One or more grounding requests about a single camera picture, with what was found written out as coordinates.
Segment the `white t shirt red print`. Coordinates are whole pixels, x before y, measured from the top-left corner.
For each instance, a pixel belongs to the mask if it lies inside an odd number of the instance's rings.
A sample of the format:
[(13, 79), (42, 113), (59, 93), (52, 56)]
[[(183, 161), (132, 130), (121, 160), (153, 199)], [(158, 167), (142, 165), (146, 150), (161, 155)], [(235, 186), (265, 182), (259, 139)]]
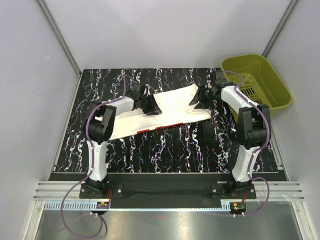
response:
[(147, 130), (210, 119), (211, 113), (208, 109), (196, 109), (194, 105), (189, 105), (197, 90), (197, 85), (192, 84), (176, 90), (154, 94), (155, 101), (162, 113), (148, 116), (138, 108), (119, 114), (115, 117), (110, 139), (115, 140)]

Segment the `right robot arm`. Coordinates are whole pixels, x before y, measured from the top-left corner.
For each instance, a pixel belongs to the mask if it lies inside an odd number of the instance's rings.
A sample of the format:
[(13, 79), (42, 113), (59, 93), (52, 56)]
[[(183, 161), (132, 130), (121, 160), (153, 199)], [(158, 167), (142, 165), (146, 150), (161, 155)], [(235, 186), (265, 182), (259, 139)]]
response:
[(209, 82), (198, 87), (189, 105), (209, 109), (214, 100), (227, 103), (237, 114), (235, 140), (239, 151), (235, 166), (220, 196), (241, 198), (251, 190), (252, 172), (256, 159), (271, 138), (271, 114), (266, 104), (258, 104), (239, 90), (239, 85), (226, 80), (225, 72), (215, 68)]

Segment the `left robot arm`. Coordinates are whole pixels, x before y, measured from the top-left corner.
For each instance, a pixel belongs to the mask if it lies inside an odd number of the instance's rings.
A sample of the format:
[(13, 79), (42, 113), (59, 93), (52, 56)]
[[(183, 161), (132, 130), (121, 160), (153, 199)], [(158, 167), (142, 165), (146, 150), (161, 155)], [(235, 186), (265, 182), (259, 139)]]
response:
[(89, 169), (85, 184), (97, 198), (108, 193), (106, 168), (107, 141), (114, 131), (116, 116), (140, 109), (147, 116), (162, 113), (155, 97), (150, 94), (150, 86), (134, 83), (119, 98), (109, 101), (92, 101), (89, 105), (83, 131), (88, 146)]

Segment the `black patterned table mat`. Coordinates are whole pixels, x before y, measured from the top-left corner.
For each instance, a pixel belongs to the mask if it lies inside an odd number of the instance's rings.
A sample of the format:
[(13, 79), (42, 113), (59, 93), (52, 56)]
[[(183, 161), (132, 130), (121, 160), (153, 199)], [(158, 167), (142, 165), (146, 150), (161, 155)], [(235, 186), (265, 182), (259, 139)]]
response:
[[(88, 170), (88, 146), (82, 129), (91, 101), (108, 101), (133, 83), (150, 85), (155, 93), (202, 85), (208, 68), (85, 69), (79, 83), (62, 147), (57, 173)], [(236, 160), (239, 145), (231, 141), (235, 120), (222, 101), (212, 105), (213, 117), (175, 127), (130, 135), (107, 143), (110, 173), (225, 173)]]

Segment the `olive green plastic basket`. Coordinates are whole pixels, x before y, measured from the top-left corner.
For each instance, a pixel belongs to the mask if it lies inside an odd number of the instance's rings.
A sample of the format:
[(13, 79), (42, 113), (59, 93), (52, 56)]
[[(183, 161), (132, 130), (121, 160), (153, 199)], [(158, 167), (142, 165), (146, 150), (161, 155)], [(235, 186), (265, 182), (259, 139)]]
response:
[(238, 84), (239, 90), (258, 104), (266, 104), (270, 117), (275, 118), (290, 106), (293, 97), (285, 83), (269, 61), (258, 54), (247, 54), (226, 58), (220, 65), (225, 78)]

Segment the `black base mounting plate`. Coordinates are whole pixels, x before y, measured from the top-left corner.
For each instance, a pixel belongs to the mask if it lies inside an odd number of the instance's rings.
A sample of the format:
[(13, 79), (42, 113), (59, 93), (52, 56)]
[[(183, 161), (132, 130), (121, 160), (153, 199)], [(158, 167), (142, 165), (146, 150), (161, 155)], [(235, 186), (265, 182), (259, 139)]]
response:
[(133, 195), (195, 195), (213, 199), (257, 198), (251, 181), (238, 183), (229, 173), (109, 173), (105, 180), (86, 180), (81, 198), (121, 199)]

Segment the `left aluminium frame post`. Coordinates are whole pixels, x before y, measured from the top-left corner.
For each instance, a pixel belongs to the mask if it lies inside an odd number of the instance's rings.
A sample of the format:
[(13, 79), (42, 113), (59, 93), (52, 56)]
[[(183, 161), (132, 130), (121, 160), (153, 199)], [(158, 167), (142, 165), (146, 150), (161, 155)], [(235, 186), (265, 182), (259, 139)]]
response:
[(63, 35), (59, 29), (59, 26), (56, 23), (54, 16), (49, 9), (49, 6), (47, 5), (45, 0), (36, 0), (35, 2), (37, 3), (42, 14), (44, 15), (55, 39), (57, 40), (59, 46), (61, 47), (70, 66), (72, 67), (75, 74), (79, 77), (82, 73), (82, 70), (80, 69), (79, 65), (76, 62), (76, 59), (74, 58), (70, 48), (68, 47), (68, 44), (67, 44), (65, 38), (63, 37)]

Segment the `aluminium frame post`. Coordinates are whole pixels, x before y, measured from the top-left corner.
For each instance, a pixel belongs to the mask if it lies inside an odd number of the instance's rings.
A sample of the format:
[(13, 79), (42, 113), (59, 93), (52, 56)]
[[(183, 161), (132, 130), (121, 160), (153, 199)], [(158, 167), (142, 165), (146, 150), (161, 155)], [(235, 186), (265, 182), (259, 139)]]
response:
[(270, 39), (268, 40), (263, 52), (262, 56), (267, 58), (271, 53), (272, 48), (274, 47), (275, 43), (277, 42), (279, 36), (281, 35), (282, 31), (284, 30), (286, 24), (289, 22), (290, 17), (293, 15), (296, 7), (298, 6), (300, 0), (290, 0), (287, 7), (285, 8), (280, 20), (278, 21), (273, 33), (271, 34)]
[(61, 47), (70, 66), (72, 67), (75, 74), (79, 77), (82, 73), (82, 70), (80, 69), (79, 65), (76, 62), (76, 59), (74, 58), (70, 48), (68, 47), (68, 44), (67, 44), (65, 38), (63, 37), (63, 35), (59, 29), (59, 26), (56, 23), (54, 16), (49, 9), (49, 6), (47, 5), (45, 0), (36, 0), (35, 2), (37, 3), (42, 14), (44, 15), (55, 39), (57, 40), (59, 46)]

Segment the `right aluminium frame post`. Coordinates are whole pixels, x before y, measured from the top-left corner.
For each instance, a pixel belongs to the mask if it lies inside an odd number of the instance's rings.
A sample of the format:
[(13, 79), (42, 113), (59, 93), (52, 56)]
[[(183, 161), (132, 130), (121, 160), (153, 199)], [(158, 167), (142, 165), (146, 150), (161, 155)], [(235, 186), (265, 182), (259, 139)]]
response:
[(277, 42), (279, 36), (281, 35), (282, 31), (284, 30), (286, 24), (289, 22), (290, 17), (293, 15), (296, 7), (298, 6), (300, 0), (290, 0), (287, 7), (285, 8), (280, 20), (278, 21), (273, 33), (271, 34), (270, 39), (268, 40), (263, 52), (262, 56), (267, 58), (271, 53), (272, 48), (274, 47), (275, 43)]

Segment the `aluminium rail profile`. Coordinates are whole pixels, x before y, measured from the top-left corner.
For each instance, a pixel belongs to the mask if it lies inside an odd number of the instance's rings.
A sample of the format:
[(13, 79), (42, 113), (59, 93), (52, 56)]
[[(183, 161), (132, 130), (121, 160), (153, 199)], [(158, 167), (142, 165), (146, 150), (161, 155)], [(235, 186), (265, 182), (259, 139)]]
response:
[(62, 200), (66, 193), (74, 187), (76, 183), (76, 181), (39, 181), (33, 200)]

